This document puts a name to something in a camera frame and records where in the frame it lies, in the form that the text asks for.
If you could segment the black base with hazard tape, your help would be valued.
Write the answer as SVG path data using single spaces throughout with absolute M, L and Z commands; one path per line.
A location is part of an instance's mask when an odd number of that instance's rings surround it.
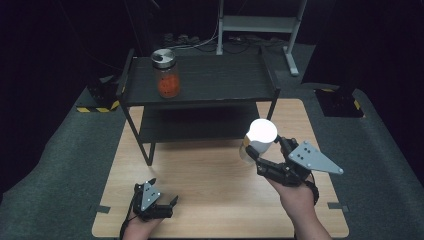
M 321 110 L 326 117 L 362 118 L 364 113 L 353 96 L 353 89 L 315 89 Z
M 115 111 L 119 106 L 116 91 L 119 77 L 111 75 L 89 83 L 76 101 L 76 110 L 80 113 Z

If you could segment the grey metal stand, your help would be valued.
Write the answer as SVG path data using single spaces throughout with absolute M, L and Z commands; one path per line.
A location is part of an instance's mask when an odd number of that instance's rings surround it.
M 297 15 L 294 17 L 264 17 L 225 15 L 224 0 L 218 0 L 218 40 L 216 54 L 223 54 L 224 32 L 287 33 L 290 35 L 290 39 L 288 45 L 283 47 L 283 54 L 291 75 L 298 76 L 299 71 L 293 58 L 292 50 L 302 23 L 307 1 L 300 0 Z

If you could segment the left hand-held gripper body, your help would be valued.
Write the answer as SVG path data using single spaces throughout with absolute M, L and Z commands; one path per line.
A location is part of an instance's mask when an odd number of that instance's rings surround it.
M 171 218 L 173 209 L 168 209 L 168 205 L 159 205 L 158 199 L 161 193 L 154 185 L 135 184 L 134 196 L 132 200 L 133 213 L 142 221 L 153 219 Z

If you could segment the person's right hand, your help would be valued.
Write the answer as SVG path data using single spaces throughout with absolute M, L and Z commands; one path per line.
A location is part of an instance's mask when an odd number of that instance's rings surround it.
M 280 196 L 283 209 L 290 218 L 311 217 L 315 214 L 312 191 L 305 185 L 287 187 L 268 179 Z

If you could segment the glass jar with metal lid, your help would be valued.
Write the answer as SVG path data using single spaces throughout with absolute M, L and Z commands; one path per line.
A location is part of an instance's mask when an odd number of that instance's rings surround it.
M 158 49 L 152 53 L 151 61 L 160 96 L 177 96 L 180 92 L 180 77 L 175 53 L 170 49 Z

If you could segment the person's left hand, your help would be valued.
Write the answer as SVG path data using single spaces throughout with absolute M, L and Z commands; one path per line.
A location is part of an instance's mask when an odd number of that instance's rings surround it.
M 125 235 L 131 235 L 136 237 L 147 237 L 153 230 L 162 222 L 162 219 L 153 219 L 149 221 L 142 221 L 139 217 L 134 217 L 129 221 L 128 227 L 126 228 Z

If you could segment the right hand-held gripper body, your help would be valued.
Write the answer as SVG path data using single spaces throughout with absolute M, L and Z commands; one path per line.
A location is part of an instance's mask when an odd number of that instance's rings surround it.
M 297 187 L 305 183 L 313 171 L 343 174 L 344 170 L 307 141 L 298 143 L 284 162 L 275 163 L 260 158 L 257 174 L 283 186 Z

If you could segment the white plastic jar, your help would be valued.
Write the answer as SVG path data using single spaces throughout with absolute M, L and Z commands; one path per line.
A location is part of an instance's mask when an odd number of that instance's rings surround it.
M 259 155 L 262 155 L 273 144 L 277 134 L 277 127 L 270 120 L 254 120 L 239 148 L 240 158 L 247 163 L 253 163 L 254 160 L 246 152 L 247 147 L 251 146 Z

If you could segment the black metal shelf rack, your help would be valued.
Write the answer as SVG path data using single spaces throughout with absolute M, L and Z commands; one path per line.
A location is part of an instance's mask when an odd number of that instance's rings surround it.
M 180 93 L 162 98 L 151 59 L 130 51 L 116 96 L 147 165 L 155 145 L 241 139 L 268 102 L 271 119 L 281 91 L 269 54 L 179 56 Z

